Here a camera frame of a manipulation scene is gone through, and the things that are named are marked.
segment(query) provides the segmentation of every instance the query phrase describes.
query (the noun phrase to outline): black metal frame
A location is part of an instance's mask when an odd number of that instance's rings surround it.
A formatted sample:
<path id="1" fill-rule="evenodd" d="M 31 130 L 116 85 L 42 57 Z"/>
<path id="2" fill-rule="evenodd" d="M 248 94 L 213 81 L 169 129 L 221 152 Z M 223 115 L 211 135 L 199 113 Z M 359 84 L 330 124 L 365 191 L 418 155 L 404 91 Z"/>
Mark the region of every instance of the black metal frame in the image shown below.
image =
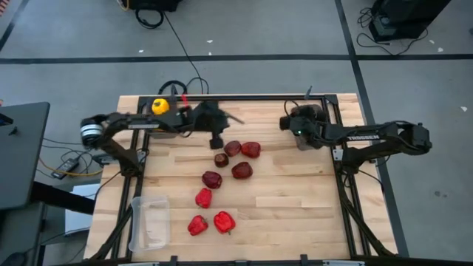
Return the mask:
<path id="1" fill-rule="evenodd" d="M 212 96 L 212 95 L 188 95 L 187 100 L 189 101 L 195 101 L 195 100 L 306 100 L 305 95 L 218 95 L 218 96 Z M 140 97 L 138 100 L 138 108 L 137 108 L 137 113 L 143 112 L 143 108 L 145 107 L 146 103 L 150 101 L 150 99 L 158 98 L 158 96 L 150 96 L 150 97 Z M 333 105 L 333 110 L 335 112 L 335 118 L 336 118 L 336 123 L 341 125 L 341 113 L 340 113 L 340 108 L 338 107 L 338 98 L 337 95 L 311 95 L 308 100 L 320 100 L 321 101 L 321 106 L 322 109 L 326 112 L 329 113 L 328 109 L 328 104 L 331 103 Z M 138 142 L 138 131 L 134 131 L 132 135 L 132 142 L 131 142 L 131 149 L 136 149 L 137 148 L 137 142 Z M 149 144 L 149 135 L 145 134 L 145 137 L 143 139 L 143 145 L 142 149 L 147 150 Z M 345 149 L 347 147 L 346 143 L 343 143 L 342 148 Z M 146 160 L 142 162 L 143 169 L 145 167 Z M 357 256 L 357 250 L 355 246 L 355 240 L 354 240 L 354 235 L 353 235 L 353 228 L 351 225 L 350 221 L 350 212 L 347 211 L 347 209 L 344 207 L 342 204 L 343 201 L 343 195 L 341 193 L 345 193 L 345 196 L 347 196 L 345 192 L 345 188 L 343 185 L 343 180 L 342 176 L 336 171 L 336 182 L 338 186 L 338 195 L 340 198 L 341 202 L 341 211 L 342 211 L 342 216 L 344 220 L 344 229 L 347 237 L 347 244 L 348 244 L 348 249 L 350 252 L 350 258 L 353 258 Z M 131 183 L 131 178 L 125 177 L 125 183 L 123 184 L 123 190 L 122 190 L 122 197 L 120 199 L 120 207 L 118 210 L 118 219 L 117 221 L 120 221 L 123 218 L 123 215 L 126 211 L 126 206 L 128 205 L 128 195 L 129 195 L 129 186 Z M 348 183 L 350 186 L 350 192 L 352 199 L 351 201 L 353 202 L 353 207 L 355 209 L 355 212 L 361 217 L 361 220 L 363 219 L 363 214 L 361 211 L 361 204 L 360 204 L 360 199 L 358 195 L 358 190 L 356 188 L 356 183 L 355 183 L 355 178 L 353 175 L 350 175 L 348 177 Z M 134 197 L 139 197 L 141 195 L 141 191 L 143 188 L 143 177 L 137 177 L 137 185 L 135 187 L 135 195 Z M 130 226 L 130 232 L 129 232 L 129 240 L 131 237 L 131 226 Z M 363 249 L 363 254 L 365 256 L 370 256 L 370 245 L 367 240 L 367 237 L 365 236 L 364 232 L 360 229 L 360 236 L 361 236 L 361 243 L 362 243 L 362 249 Z M 111 259 L 121 259 L 118 258 L 118 254 L 120 251 L 120 241 L 116 241 L 116 243 L 112 247 L 112 256 Z M 124 259 L 129 259 L 131 261 L 132 258 L 132 252 L 127 249 L 126 250 L 126 256 Z M 321 260 L 313 260 L 309 261 L 307 260 L 307 256 L 304 256 L 302 254 L 302 258 L 306 258 L 306 261 L 308 264 L 321 264 Z M 268 262 L 260 262 L 262 264 L 266 265 L 300 265 L 301 260 L 295 260 L 295 261 L 268 261 Z M 209 264 L 215 264 L 215 262 L 192 262 L 193 265 L 209 265 Z"/>

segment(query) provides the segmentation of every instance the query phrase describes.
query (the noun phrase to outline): yellow ball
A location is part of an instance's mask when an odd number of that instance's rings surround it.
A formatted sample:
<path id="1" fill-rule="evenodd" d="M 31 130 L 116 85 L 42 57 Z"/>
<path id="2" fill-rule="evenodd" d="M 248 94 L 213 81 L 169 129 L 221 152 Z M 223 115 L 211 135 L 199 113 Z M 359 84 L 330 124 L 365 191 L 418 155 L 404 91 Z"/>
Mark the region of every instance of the yellow ball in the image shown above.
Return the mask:
<path id="1" fill-rule="evenodd" d="M 169 103 L 164 99 L 156 99 L 153 101 L 153 106 L 151 107 L 153 114 L 161 115 L 169 111 Z"/>

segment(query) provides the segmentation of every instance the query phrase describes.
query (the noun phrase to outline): butcher block surface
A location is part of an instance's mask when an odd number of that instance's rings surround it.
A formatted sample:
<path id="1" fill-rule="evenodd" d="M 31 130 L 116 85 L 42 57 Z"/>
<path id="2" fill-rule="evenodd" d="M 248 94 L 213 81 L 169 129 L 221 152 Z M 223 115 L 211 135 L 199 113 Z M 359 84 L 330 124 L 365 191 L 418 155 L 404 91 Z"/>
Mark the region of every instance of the butcher block surface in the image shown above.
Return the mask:
<path id="1" fill-rule="evenodd" d="M 138 98 L 120 97 L 118 111 L 136 112 Z M 338 101 L 345 126 L 364 124 L 356 94 L 339 94 Z M 168 261 L 173 255 L 180 261 L 292 260 L 300 259 L 301 254 L 307 254 L 309 259 L 349 258 L 330 150 L 328 147 L 298 150 L 294 136 L 279 130 L 279 117 L 285 115 L 283 103 L 282 100 L 220 102 L 221 109 L 245 121 L 244 125 L 231 121 L 231 127 L 222 134 L 223 140 L 260 143 L 262 151 L 257 159 L 238 154 L 230 158 L 228 166 L 217 168 L 214 155 L 223 151 L 210 150 L 210 133 L 151 139 L 142 196 L 168 197 L 171 241 L 160 250 L 133 253 L 133 261 Z M 320 104 L 316 100 L 297 103 Z M 287 104 L 288 109 L 292 106 L 293 103 Z M 129 147 L 131 136 L 131 132 L 121 132 L 115 140 Z M 367 144 L 359 142 L 351 146 Z M 240 162 L 249 162 L 253 168 L 253 176 L 247 180 L 236 180 L 231 175 L 231 168 Z M 361 169 L 377 176 L 373 164 L 365 163 Z M 223 178 L 222 186 L 212 190 L 209 209 L 199 208 L 194 201 L 195 195 L 205 187 L 201 180 L 205 171 L 215 171 Z M 106 166 L 101 183 L 117 172 L 118 166 Z M 355 178 L 365 221 L 395 253 L 380 184 L 363 174 Z M 123 178 L 116 177 L 101 189 L 84 258 L 93 255 L 114 228 L 122 187 Z M 236 221 L 231 234 L 220 234 L 213 225 L 214 215 L 220 211 L 227 211 Z M 187 226 L 196 215 L 204 216 L 209 228 L 191 236 Z M 355 225 L 353 229 L 361 253 Z M 120 256 L 124 256 L 128 246 L 128 232 L 127 227 L 122 235 Z"/>

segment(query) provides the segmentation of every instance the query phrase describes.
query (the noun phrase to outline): red bell pepper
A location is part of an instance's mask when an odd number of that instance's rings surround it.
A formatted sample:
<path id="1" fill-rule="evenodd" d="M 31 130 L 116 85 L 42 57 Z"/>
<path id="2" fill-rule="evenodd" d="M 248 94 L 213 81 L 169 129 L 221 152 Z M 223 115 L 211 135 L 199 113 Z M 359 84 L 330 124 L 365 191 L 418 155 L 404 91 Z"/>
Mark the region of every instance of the red bell pepper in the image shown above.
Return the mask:
<path id="1" fill-rule="evenodd" d="M 202 215 L 197 215 L 192 218 L 191 223 L 187 226 L 187 231 L 191 233 L 191 236 L 196 236 L 207 230 L 207 228 L 208 223 L 205 221 L 204 217 L 202 217 Z"/>
<path id="2" fill-rule="evenodd" d="M 195 204 L 202 208 L 210 207 L 212 201 L 212 190 L 208 188 L 202 188 L 199 194 L 195 197 Z"/>
<path id="3" fill-rule="evenodd" d="M 214 224 L 220 233 L 228 233 L 235 228 L 235 220 L 226 211 L 220 211 L 214 217 Z"/>

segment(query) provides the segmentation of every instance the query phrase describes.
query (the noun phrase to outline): table leg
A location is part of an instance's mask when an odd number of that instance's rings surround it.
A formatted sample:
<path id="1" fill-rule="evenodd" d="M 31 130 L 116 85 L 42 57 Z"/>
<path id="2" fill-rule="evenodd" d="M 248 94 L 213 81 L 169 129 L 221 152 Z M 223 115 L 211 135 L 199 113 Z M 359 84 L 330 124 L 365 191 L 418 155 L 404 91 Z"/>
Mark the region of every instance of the table leg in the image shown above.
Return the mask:
<path id="1" fill-rule="evenodd" d="M 94 200 L 65 192 L 51 185 L 45 185 L 36 181 L 33 183 L 30 201 L 40 201 L 47 205 L 66 208 L 83 214 L 94 214 Z"/>

